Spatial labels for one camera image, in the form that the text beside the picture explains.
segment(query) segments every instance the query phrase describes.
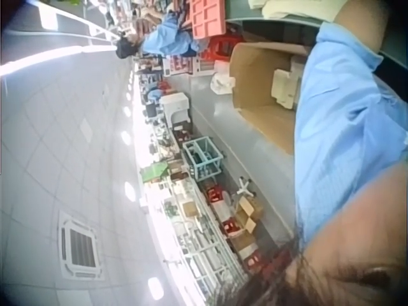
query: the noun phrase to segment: factory floor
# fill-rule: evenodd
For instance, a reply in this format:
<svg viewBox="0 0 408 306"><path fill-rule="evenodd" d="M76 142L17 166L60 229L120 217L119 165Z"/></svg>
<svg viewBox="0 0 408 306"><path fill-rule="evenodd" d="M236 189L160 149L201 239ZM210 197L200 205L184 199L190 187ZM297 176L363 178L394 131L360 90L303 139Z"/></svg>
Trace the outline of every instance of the factory floor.
<svg viewBox="0 0 408 306"><path fill-rule="evenodd" d="M273 249L289 239L295 223L293 157L287 155L248 124L233 108L232 95L218 96L210 76L187 74L168 78L171 86L190 99L194 132L210 136L226 157L218 178L229 191L238 189L239 177L252 180L264 206L256 236L261 248Z"/></svg>

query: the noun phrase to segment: pink plastic tray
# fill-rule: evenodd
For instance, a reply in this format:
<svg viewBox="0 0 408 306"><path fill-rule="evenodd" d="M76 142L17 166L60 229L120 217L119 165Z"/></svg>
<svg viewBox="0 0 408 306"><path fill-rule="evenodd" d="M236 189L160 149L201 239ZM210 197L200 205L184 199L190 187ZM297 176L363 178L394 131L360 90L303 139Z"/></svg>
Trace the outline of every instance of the pink plastic tray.
<svg viewBox="0 0 408 306"><path fill-rule="evenodd" d="M202 39L226 32L224 0L190 0L193 36Z"/></svg>

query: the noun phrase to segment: light blue work shirt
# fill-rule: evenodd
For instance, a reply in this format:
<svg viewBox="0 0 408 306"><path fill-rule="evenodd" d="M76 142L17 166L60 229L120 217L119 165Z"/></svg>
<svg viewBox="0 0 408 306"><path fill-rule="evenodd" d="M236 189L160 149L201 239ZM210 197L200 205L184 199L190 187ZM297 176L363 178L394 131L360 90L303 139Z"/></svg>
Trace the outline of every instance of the light blue work shirt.
<svg viewBox="0 0 408 306"><path fill-rule="evenodd" d="M179 31L178 20L175 14L167 13L155 31L146 36L142 43L142 50L150 54L182 55L189 48L198 50L198 43L190 32Z"/></svg>
<svg viewBox="0 0 408 306"><path fill-rule="evenodd" d="M163 91L161 89L153 89L152 91L149 91L147 94L147 99L149 101L159 101L160 98L163 96Z"/></svg>
<svg viewBox="0 0 408 306"><path fill-rule="evenodd" d="M148 91L151 91L153 88L156 88L157 86L159 86L159 82L152 82L152 83L148 83L146 85L146 89Z"/></svg>
<svg viewBox="0 0 408 306"><path fill-rule="evenodd" d="M365 184L406 158L407 104L375 81L382 59L345 28L321 26L296 113L295 192L304 247Z"/></svg>

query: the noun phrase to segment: brown cardboard box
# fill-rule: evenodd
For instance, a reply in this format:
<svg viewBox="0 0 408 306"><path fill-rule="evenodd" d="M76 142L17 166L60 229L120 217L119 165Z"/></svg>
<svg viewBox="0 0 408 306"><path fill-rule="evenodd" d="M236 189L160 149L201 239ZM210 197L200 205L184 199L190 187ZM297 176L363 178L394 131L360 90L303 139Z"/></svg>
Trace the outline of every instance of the brown cardboard box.
<svg viewBox="0 0 408 306"><path fill-rule="evenodd" d="M231 243L233 244L234 249L239 252L251 244L255 244L256 239L252 234L245 231L241 235L231 238Z"/></svg>
<svg viewBox="0 0 408 306"><path fill-rule="evenodd" d="M241 116L272 143L293 155L295 112L271 97L276 69L290 71L292 55L309 49L286 43L239 43L233 50L229 74L235 78L233 104Z"/></svg>
<svg viewBox="0 0 408 306"><path fill-rule="evenodd" d="M184 215L187 218L193 218L193 217L197 217L199 216L199 212L197 209L197 206L195 204L195 202L187 202L183 204L183 211L184 211Z"/></svg>
<svg viewBox="0 0 408 306"><path fill-rule="evenodd" d="M240 223L241 227L253 233L256 227L256 222L262 217L263 207L255 198L242 196L238 202L235 219Z"/></svg>

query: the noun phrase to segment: air conditioning vent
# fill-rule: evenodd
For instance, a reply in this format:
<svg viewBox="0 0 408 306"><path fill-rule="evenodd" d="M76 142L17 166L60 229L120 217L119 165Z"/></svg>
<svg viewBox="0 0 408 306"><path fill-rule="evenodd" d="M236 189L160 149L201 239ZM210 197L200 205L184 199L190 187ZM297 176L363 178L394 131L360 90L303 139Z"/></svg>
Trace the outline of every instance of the air conditioning vent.
<svg viewBox="0 0 408 306"><path fill-rule="evenodd" d="M62 276L84 281L104 280L95 231L62 211L59 213L58 230Z"/></svg>

